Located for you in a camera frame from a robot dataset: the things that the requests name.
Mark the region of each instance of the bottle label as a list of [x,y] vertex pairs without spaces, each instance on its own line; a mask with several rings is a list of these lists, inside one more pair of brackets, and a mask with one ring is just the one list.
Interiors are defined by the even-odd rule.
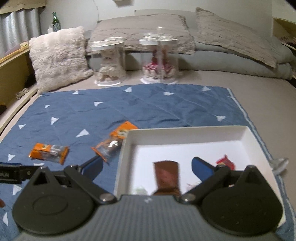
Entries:
[[61,25],[59,23],[54,24],[54,32],[58,32],[59,30],[61,30]]

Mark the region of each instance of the blue blanket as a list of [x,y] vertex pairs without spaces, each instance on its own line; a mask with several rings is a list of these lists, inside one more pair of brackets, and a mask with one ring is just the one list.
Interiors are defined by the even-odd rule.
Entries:
[[[37,143],[70,146],[65,166],[82,164],[94,156],[90,149],[108,137],[120,123],[130,121],[140,129],[185,126],[245,125],[256,136],[266,157],[271,155],[248,115],[230,89],[199,85],[135,85],[46,93],[21,116],[0,143],[0,161],[39,164],[28,154]],[[51,170],[58,163],[45,161]],[[115,156],[94,182],[113,192],[118,165]],[[284,240],[295,239],[295,213],[284,184],[276,177],[284,201],[287,222],[277,230]],[[0,241],[11,241],[19,233],[11,209],[27,181],[21,185],[0,184]]]

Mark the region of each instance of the gray ribbed surface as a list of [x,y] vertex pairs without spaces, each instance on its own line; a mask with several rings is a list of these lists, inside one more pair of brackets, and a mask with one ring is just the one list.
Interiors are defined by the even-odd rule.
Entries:
[[276,241],[273,234],[242,238],[210,226],[196,207],[182,205],[171,196],[123,196],[100,207],[82,228],[58,237],[41,238],[22,233],[15,241]]

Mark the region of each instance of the clear plastic container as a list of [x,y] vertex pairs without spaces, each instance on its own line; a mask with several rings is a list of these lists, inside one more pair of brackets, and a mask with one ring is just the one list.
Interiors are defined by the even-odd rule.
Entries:
[[177,39],[170,35],[147,33],[139,44],[141,51],[141,81],[147,83],[174,84],[178,81]]
[[118,85],[125,80],[125,51],[122,37],[92,42],[90,48],[91,57],[99,63],[93,64],[92,67],[96,85]]

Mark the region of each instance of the curtain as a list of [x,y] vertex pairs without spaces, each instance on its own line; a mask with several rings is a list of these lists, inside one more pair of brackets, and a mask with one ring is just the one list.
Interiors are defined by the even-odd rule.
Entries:
[[0,58],[17,44],[41,35],[38,8],[0,15]]

